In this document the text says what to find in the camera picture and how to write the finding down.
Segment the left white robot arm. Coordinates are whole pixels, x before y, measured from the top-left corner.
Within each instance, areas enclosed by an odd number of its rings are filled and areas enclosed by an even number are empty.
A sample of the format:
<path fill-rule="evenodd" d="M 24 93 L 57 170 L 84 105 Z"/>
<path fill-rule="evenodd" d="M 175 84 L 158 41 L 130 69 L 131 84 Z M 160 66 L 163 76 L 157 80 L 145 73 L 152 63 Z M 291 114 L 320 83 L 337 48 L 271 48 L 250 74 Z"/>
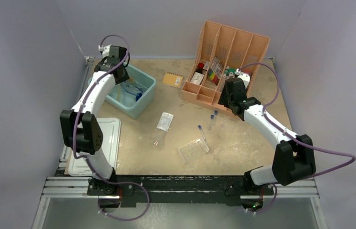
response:
<path fill-rule="evenodd" d="M 75 159 L 84 159 L 92 177 L 101 180 L 99 189 L 106 195 L 117 191 L 118 184 L 114 167 L 107 161 L 102 150 L 105 140 L 96 114 L 110 90 L 129 79 L 124 62 L 129 58 L 129 49 L 120 46 L 99 46 L 102 59 L 94 67 L 91 81 L 76 105 L 63 110 L 60 123 L 63 140 L 73 151 Z"/>

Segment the peach plastic desk organizer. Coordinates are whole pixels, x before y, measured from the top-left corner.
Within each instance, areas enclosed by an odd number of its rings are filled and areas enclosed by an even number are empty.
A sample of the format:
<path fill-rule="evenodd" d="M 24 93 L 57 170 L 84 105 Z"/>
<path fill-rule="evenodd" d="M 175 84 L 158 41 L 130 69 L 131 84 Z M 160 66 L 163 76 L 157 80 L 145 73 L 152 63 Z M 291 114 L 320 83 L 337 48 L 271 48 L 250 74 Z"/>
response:
<path fill-rule="evenodd" d="M 259 70 L 269 46 L 269 37 L 234 27 L 206 21 L 200 30 L 194 66 L 183 84 L 182 99 L 232 115 L 229 108 L 218 104 L 225 80 L 233 77 L 238 68 L 251 76 L 247 92 Z M 190 82 L 194 73 L 204 74 L 201 85 Z"/>

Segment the clear plastic funnel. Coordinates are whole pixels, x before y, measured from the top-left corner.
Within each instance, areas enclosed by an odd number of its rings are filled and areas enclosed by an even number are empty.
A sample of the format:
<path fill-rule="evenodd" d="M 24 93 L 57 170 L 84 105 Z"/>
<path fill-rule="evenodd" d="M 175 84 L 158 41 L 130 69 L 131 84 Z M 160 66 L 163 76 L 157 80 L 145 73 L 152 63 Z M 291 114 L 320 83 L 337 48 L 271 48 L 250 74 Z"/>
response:
<path fill-rule="evenodd" d="M 160 135 L 159 137 L 157 137 L 153 144 L 155 146 L 157 146 L 157 147 L 163 146 L 164 145 L 164 138 L 165 138 L 165 133 L 163 133 L 163 135 Z"/>

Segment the amber rubber tube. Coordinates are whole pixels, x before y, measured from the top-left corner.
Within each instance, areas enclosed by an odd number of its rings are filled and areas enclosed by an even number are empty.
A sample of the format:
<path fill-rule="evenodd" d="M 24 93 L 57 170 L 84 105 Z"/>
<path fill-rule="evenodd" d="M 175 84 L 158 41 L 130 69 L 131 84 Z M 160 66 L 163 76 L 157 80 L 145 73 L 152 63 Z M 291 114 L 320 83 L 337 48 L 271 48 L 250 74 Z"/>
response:
<path fill-rule="evenodd" d="M 123 95 L 123 89 L 122 89 L 122 85 L 121 85 L 121 84 L 118 85 L 116 100 L 117 100 L 120 104 L 123 104 L 124 95 Z"/>

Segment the yellow spiral notepad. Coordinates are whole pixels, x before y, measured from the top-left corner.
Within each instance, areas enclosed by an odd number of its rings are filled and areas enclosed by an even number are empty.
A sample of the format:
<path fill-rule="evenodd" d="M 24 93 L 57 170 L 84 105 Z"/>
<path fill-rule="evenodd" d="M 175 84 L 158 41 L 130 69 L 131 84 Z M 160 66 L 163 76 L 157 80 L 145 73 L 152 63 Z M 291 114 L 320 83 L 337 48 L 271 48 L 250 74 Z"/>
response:
<path fill-rule="evenodd" d="M 183 81 L 183 76 L 171 72 L 167 72 L 164 75 L 162 83 L 168 86 L 180 88 Z"/>

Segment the teal plastic bin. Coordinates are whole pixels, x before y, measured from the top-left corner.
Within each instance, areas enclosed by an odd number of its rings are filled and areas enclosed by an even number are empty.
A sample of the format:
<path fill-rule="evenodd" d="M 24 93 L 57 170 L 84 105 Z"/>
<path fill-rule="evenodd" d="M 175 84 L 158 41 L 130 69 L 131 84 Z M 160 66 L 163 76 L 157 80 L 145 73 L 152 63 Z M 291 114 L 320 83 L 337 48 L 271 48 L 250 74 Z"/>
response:
<path fill-rule="evenodd" d="M 126 71 L 129 80 L 114 86 L 105 101 L 136 119 L 153 101 L 157 81 L 133 65 L 127 66 Z"/>

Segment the clear plastic well plate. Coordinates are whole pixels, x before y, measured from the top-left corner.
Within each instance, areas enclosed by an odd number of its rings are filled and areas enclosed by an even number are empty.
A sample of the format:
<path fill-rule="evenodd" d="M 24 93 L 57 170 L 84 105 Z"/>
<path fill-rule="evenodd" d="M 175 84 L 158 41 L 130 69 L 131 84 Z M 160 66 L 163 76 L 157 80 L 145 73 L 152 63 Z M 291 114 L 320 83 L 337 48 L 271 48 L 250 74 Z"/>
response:
<path fill-rule="evenodd" d="M 194 139 L 178 148 L 178 152 L 186 164 L 209 153 L 210 148 L 202 137 Z"/>

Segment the white zip pouch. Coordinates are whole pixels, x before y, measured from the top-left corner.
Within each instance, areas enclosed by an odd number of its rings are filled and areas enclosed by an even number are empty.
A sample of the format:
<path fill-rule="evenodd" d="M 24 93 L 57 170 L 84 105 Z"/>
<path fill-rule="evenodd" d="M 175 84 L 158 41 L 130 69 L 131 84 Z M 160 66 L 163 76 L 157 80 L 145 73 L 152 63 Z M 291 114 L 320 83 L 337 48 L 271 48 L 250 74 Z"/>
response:
<path fill-rule="evenodd" d="M 156 128 L 168 132 L 173 118 L 173 114 L 163 112 Z"/>

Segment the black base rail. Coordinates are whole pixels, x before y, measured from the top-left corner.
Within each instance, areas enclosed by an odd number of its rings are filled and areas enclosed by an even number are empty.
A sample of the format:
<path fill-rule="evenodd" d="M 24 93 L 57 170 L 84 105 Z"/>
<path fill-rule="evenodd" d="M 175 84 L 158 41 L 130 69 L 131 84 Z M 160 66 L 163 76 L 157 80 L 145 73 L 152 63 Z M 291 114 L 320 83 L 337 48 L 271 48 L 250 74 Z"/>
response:
<path fill-rule="evenodd" d="M 114 182 L 92 177 L 48 177 L 42 195 L 47 198 L 99 198 L 138 203 L 258 205 L 264 198 L 317 198 L 313 179 L 280 184 L 252 184 L 244 175 L 117 175 Z"/>

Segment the white bin lid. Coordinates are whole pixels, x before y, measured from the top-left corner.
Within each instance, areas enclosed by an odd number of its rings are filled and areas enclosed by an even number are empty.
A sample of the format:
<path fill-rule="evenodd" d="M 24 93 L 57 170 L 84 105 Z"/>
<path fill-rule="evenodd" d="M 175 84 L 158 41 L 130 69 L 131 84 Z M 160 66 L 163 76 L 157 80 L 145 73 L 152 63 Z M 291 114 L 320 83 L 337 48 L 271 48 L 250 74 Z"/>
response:
<path fill-rule="evenodd" d="M 97 121 L 103 133 L 102 151 L 108 163 L 116 169 L 121 121 L 118 118 L 99 118 Z M 84 159 L 75 159 L 70 148 L 67 149 L 67 152 L 70 153 L 67 174 L 73 177 L 92 176 L 92 172 Z"/>

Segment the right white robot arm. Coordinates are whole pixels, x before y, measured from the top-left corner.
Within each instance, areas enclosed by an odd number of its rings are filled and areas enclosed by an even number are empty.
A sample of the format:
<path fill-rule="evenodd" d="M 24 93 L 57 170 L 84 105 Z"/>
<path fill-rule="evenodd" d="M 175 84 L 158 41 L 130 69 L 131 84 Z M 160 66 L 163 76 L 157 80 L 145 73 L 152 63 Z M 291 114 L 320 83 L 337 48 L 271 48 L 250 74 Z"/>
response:
<path fill-rule="evenodd" d="M 298 135 L 274 119 L 254 97 L 246 96 L 242 79 L 225 81 L 219 104 L 230 108 L 242 121 L 256 128 L 275 150 L 270 166 L 262 166 L 244 174 L 243 187 L 255 194 L 264 184 L 282 186 L 307 178 L 316 172 L 312 139 Z"/>

